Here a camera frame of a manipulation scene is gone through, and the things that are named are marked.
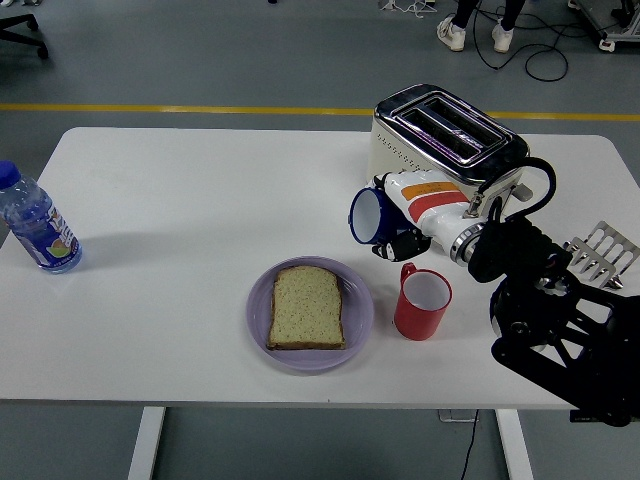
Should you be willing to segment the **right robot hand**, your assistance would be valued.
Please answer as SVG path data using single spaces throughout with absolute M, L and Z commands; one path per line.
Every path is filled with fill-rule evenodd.
M 470 261 L 485 220 L 467 215 L 469 201 L 442 172 L 387 173 L 375 176 L 371 185 L 384 193 L 410 223 L 406 233 L 375 245 L 374 254 L 401 262 L 425 252 L 436 242 L 453 262 L 465 265 Z

